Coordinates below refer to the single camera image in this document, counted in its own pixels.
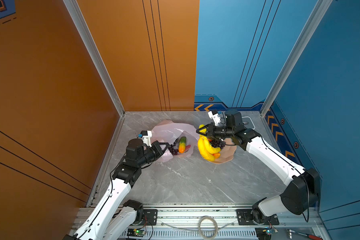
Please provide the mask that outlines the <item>pink plastic bag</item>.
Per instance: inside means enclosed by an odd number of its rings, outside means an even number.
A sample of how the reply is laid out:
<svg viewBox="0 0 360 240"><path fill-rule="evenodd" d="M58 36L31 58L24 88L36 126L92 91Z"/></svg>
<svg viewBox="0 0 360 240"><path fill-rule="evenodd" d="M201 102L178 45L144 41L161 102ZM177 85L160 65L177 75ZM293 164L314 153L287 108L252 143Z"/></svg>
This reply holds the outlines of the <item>pink plastic bag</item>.
<svg viewBox="0 0 360 240"><path fill-rule="evenodd" d="M194 153L194 148L197 146L199 135L196 133L196 128L193 125L174 123L170 120L164 120L152 129L152 143L158 141L160 143L168 143L172 145L176 140L178 140L178 143L181 137L187 138L187 149L185 152L173 156L169 150L166 150L166 152L157 160L157 162L165 163L174 157L190 157Z"/></svg>

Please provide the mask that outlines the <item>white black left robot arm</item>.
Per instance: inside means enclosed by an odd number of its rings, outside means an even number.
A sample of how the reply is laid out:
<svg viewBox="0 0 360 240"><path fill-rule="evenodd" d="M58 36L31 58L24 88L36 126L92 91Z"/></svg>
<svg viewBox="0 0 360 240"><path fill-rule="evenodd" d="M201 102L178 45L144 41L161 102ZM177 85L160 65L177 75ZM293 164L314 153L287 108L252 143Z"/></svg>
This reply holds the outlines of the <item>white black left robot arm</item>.
<svg viewBox="0 0 360 240"><path fill-rule="evenodd" d="M124 198L140 177L146 165L159 159L170 146L169 143L155 141L147 145L136 138L128 142L126 153L110 173L110 184L98 205L82 226L64 240L117 240L132 224L143 218L143 204L127 201L117 214Z"/></svg>

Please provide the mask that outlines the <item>orange green mango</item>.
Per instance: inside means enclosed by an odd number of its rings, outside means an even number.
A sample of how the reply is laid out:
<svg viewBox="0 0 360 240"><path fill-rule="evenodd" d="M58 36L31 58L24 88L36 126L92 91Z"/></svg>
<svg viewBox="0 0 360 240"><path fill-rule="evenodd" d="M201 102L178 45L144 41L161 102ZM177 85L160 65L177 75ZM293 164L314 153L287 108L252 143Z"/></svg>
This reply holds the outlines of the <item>orange green mango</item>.
<svg viewBox="0 0 360 240"><path fill-rule="evenodd" d="M187 150L187 138L181 137L179 140L178 151L180 154L183 154Z"/></svg>

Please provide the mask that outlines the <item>yellow banana bunch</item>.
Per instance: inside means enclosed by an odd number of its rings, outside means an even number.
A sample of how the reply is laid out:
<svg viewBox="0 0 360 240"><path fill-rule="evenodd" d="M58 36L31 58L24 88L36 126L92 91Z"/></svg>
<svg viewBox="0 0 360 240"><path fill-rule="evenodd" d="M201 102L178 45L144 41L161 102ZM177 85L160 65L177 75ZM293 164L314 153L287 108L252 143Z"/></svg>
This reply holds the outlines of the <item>yellow banana bunch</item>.
<svg viewBox="0 0 360 240"><path fill-rule="evenodd" d="M210 141L207 137L199 135L198 140L198 149L203 159L207 161L214 161L215 157L213 154L219 153L221 151L220 148L213 148L210 144Z"/></svg>

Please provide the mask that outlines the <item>dark purple grape bunch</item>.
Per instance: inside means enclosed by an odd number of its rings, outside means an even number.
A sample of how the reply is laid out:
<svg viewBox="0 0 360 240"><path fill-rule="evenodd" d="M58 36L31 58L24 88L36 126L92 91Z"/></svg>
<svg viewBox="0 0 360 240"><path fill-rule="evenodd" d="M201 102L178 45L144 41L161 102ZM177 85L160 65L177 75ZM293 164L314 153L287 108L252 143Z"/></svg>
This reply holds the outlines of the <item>dark purple grape bunch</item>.
<svg viewBox="0 0 360 240"><path fill-rule="evenodd" d="M220 148L220 149L223 149L226 146L226 143L221 140L211 140L210 144L213 148Z"/></svg>

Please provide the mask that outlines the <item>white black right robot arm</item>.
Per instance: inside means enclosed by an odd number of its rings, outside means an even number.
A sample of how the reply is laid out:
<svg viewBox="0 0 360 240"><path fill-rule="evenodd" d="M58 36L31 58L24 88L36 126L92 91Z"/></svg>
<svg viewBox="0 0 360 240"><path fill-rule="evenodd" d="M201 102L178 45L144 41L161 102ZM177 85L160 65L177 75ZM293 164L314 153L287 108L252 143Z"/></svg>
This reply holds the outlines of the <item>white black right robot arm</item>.
<svg viewBox="0 0 360 240"><path fill-rule="evenodd" d="M213 122L200 125L196 130L200 135L199 152L205 160L215 161L220 150L212 147L211 140L231 139L234 146L241 147L267 165L286 186L280 195L264 198L252 206L251 216L256 224L265 224L272 216L283 212L302 215L320 201L320 175L315 169L306 169L278 152L260 133L247 128L239 111L226 111L223 122L217 111L210 111L209 116Z"/></svg>

